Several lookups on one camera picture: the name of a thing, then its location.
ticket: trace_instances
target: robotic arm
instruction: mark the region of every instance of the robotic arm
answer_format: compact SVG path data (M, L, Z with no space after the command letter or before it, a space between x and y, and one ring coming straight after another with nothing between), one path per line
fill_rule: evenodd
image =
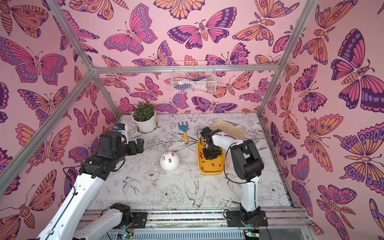
M96 221L83 229L76 230L80 218L91 199L114 172L116 165L127 155L136 155L144 151L143 139L127 142L124 135L109 131L100 135L97 151L87 158L80 167L74 187L45 229L40 232L40 240L99 239L111 228L127 228L132 224L131 209L124 204L114 204Z
M208 127L202 130L201 136L207 144L207 147L203 149L204 157L210 160L220 156L220 147L227 151L230 150L237 176L247 181L242 185L240 216L244 224L254 224L260 214L257 186L264 163L252 140L236 140L224 134L220 135L218 132L221 130L212 131Z

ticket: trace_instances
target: white wire basket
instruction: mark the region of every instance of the white wire basket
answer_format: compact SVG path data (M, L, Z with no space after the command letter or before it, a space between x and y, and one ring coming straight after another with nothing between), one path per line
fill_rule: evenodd
M191 61L172 62L170 81L172 92L215 93L217 84L215 62L212 65L206 65L207 61L193 61L195 65L189 65L190 63Z

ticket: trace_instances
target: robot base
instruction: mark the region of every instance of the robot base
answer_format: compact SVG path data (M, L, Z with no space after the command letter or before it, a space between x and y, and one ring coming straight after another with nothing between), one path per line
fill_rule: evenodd
M250 224L254 226L257 223L260 227L268 226L268 220L265 216L265 212L260 209L256 209L254 212L258 212L257 215L252 217L247 223L244 223L242 217L240 215L240 211L227 211L225 212L227 215L227 224L228 227L244 227L246 224Z

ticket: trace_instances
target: white sphere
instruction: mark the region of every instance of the white sphere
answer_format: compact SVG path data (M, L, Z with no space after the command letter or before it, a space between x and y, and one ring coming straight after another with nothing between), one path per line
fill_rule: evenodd
M180 158L175 152L165 152L160 158L160 166L167 172L179 167Z

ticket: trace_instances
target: yellow tray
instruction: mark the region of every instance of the yellow tray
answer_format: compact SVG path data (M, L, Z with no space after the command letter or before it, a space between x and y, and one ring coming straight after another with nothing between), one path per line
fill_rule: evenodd
M200 141L197 143L197 157L199 159L199 169L202 174L207 176L219 175L224 172L224 151L222 148L221 155L212 160L206 160L203 154L203 148Z

